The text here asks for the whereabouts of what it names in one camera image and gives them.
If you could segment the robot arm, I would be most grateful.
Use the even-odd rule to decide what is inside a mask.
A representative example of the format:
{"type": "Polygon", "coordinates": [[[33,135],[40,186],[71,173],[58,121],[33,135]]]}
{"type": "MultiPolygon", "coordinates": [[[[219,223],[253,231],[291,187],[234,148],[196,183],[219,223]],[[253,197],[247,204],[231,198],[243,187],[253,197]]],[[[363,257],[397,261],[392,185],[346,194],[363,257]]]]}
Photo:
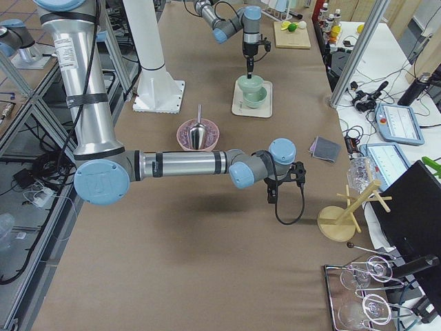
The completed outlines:
{"type": "Polygon", "coordinates": [[[246,59],[247,78],[251,79],[254,72],[255,56],[259,47],[264,47],[266,54],[271,50],[271,42],[260,33],[262,17],[259,6],[245,6],[235,9],[226,1],[192,1],[194,12],[187,8],[187,1],[183,1],[186,11],[204,21],[212,28],[212,34],[217,43],[224,43],[237,32],[243,33],[242,51],[246,59]],[[228,5],[233,10],[229,19],[217,13],[220,3],[228,5]]]}
{"type": "MultiPolygon", "coordinates": [[[[305,203],[306,170],[294,162],[296,147],[289,140],[272,141],[269,151],[247,155],[241,150],[213,152],[155,152],[126,150],[114,133],[107,92],[97,54],[96,38],[105,14],[102,1],[34,1],[43,29],[52,35],[67,94],[77,147],[74,188],[85,201],[109,205],[122,199],[130,183],[146,177],[199,174],[226,174],[237,188],[260,180],[267,184],[267,200],[277,204],[278,188],[295,181],[305,203]]],[[[243,31],[243,54],[247,61],[246,79],[252,78],[258,47],[270,50],[270,42],[260,34],[261,9],[239,8],[231,19],[222,20],[213,8],[217,1],[195,1],[194,9],[209,23],[218,43],[243,31]]],[[[137,102],[140,110],[177,113],[185,87],[166,70],[152,1],[123,1],[132,31],[141,75],[137,102]]]]}

